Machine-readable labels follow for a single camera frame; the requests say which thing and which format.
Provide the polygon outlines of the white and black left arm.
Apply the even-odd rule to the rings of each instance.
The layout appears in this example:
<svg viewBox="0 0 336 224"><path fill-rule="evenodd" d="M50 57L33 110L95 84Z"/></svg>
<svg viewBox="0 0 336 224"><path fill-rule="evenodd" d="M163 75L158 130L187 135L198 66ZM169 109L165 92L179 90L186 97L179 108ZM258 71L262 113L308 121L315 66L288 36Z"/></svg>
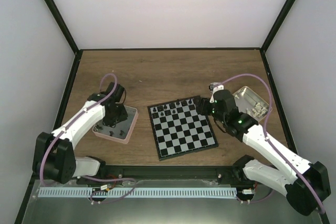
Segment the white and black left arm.
<svg viewBox="0 0 336 224"><path fill-rule="evenodd" d="M115 127L127 119L120 102L125 96L125 88L112 82L106 91L90 95L81 110L63 126L51 133L40 133L32 165L40 181L47 178L65 184L73 177L89 176L95 184L102 184L107 178L107 170L101 167L104 161L90 156L75 158L74 149L97 122Z"/></svg>

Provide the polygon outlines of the pink tray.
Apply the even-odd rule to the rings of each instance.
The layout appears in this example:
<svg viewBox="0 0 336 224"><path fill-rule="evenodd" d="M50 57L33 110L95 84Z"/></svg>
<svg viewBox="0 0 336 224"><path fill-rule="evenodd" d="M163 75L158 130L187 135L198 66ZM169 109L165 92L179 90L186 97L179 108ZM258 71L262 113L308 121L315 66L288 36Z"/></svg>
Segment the pink tray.
<svg viewBox="0 0 336 224"><path fill-rule="evenodd" d="M95 136L117 143L128 144L139 113L136 108L125 106L127 119L117 122L114 126L105 126L103 120L97 122L92 128Z"/></svg>

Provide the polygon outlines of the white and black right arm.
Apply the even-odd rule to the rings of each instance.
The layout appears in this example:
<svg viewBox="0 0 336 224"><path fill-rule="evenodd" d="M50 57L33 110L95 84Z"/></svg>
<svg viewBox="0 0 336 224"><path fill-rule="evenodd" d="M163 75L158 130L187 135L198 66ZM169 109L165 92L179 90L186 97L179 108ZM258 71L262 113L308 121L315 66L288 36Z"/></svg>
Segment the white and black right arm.
<svg viewBox="0 0 336 224"><path fill-rule="evenodd" d="M233 170L238 183L260 182L284 195L291 207L308 216L313 211L325 212L322 202L331 194L327 168L321 162L312 163L294 153L269 133L247 113L241 112L234 96L225 89L214 89L210 98L197 98L196 110L210 115L223 125L226 133L253 148L272 163L272 167L245 156L243 165Z"/></svg>

